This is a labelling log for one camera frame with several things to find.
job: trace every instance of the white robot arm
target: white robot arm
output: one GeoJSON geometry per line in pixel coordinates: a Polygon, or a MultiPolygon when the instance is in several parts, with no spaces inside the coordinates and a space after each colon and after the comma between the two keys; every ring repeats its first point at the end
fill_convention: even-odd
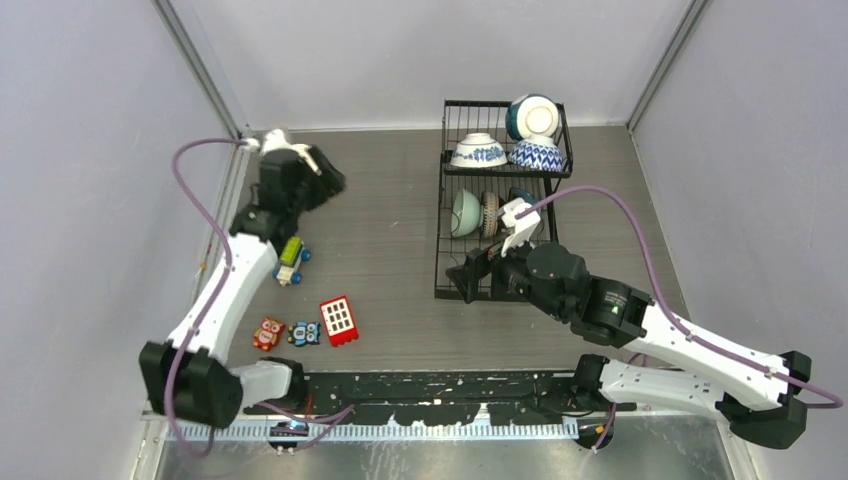
{"type": "Polygon", "coordinates": [[[770,448],[788,448],[804,432],[807,406],[796,398],[801,389],[779,377],[808,381],[809,357],[758,352],[679,316],[673,325],[648,294],[590,275],[585,260],[564,246],[532,245],[529,238],[541,217],[530,207],[520,198],[505,204],[499,213],[510,235],[487,251],[469,252],[464,265],[448,269],[466,303],[474,301],[480,279],[492,275],[493,283],[569,324],[586,341],[682,369],[644,368],[584,355],[572,383],[575,403],[592,410],[637,402],[689,411],[729,423],[740,437],[770,448]],[[696,336],[700,341],[693,341],[696,336]],[[716,353],[704,342],[755,361],[768,373],[716,353]]]}
{"type": "MultiPolygon", "coordinates": [[[[243,143],[259,148],[255,140],[243,143]]],[[[300,364],[269,357],[227,369],[227,352],[256,289],[271,277],[286,242],[297,231],[300,215],[344,190],[345,179],[317,147],[291,145],[282,130],[265,136],[260,154],[257,201],[239,211],[226,238],[232,263],[222,257],[167,341],[147,342],[139,355],[153,410],[166,414],[166,401],[173,402],[169,420],[175,416],[226,428],[244,407],[271,398],[305,397],[300,364]],[[221,287],[225,273],[227,281],[221,287]],[[204,309],[208,310],[198,326],[204,309]],[[178,348],[188,337],[185,349],[178,348]],[[175,374],[172,384],[170,374],[175,374]],[[171,385],[173,393],[166,399],[171,385]]]]}

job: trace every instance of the dish rack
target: dish rack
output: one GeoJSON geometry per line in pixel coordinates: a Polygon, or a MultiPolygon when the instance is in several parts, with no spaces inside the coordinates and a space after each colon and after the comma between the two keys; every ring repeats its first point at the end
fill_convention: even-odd
{"type": "MultiPolygon", "coordinates": [[[[442,152],[439,159],[439,216],[436,240],[436,276],[434,280],[435,297],[449,300],[462,300],[453,283],[448,280],[445,270],[465,263],[465,254],[474,248],[488,249],[503,240],[506,235],[498,233],[495,237],[482,238],[479,229],[464,237],[452,238],[451,217],[453,200],[456,193],[465,188],[478,198],[484,191],[495,192],[498,197],[509,200],[509,190],[517,187],[527,191],[537,200],[557,191],[564,178],[571,177],[574,155],[571,150],[571,138],[568,134],[565,108],[556,104],[560,126],[553,138],[565,158],[562,172],[546,172],[507,163],[491,168],[460,168],[450,164],[456,145],[468,133],[486,132],[504,147],[509,155],[517,143],[506,132],[505,115],[510,102],[481,102],[470,100],[445,100],[442,116],[442,152]]],[[[556,213],[554,205],[541,209],[542,222],[532,236],[536,245],[558,242],[556,213]]],[[[511,302],[523,301],[495,285],[491,275],[480,281],[479,300],[511,302]]]]}

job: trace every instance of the patterned bowl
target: patterned bowl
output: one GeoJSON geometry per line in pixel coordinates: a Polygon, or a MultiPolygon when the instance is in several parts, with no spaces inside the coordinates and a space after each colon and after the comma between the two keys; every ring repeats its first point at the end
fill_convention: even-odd
{"type": "Polygon", "coordinates": [[[459,142],[451,156],[451,165],[464,168],[487,168],[506,164],[506,153],[488,133],[469,133],[459,142]]]}
{"type": "Polygon", "coordinates": [[[513,140],[530,135],[550,137],[559,127],[559,111],[550,98],[531,93],[517,98],[506,110],[506,132],[513,140]]]}
{"type": "Polygon", "coordinates": [[[544,135],[530,135],[527,140],[515,144],[509,161],[522,167],[561,172],[565,168],[565,159],[554,140],[544,135]]]}

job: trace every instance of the toy car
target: toy car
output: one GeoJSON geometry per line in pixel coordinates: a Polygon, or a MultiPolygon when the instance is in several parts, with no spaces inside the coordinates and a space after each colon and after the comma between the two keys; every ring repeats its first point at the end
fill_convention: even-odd
{"type": "Polygon", "coordinates": [[[321,324],[318,322],[297,322],[289,327],[288,341],[295,347],[318,345],[320,343],[321,324]]]}
{"type": "Polygon", "coordinates": [[[297,285],[302,279],[297,271],[300,262],[308,262],[310,258],[312,258],[312,252],[303,248],[303,240],[300,237],[291,237],[283,247],[283,253],[280,254],[280,266],[274,271],[274,278],[282,286],[297,285]]]}

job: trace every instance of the toy robot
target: toy robot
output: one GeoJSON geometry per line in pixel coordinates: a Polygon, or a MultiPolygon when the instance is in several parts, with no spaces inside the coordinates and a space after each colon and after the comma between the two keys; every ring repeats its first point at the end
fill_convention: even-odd
{"type": "Polygon", "coordinates": [[[253,346],[266,352],[280,343],[280,332],[286,328],[285,324],[271,317],[265,317],[262,325],[253,334],[253,346]]]}
{"type": "Polygon", "coordinates": [[[288,341],[295,347],[318,345],[320,343],[321,324],[318,322],[297,322],[289,327],[288,341]]]}

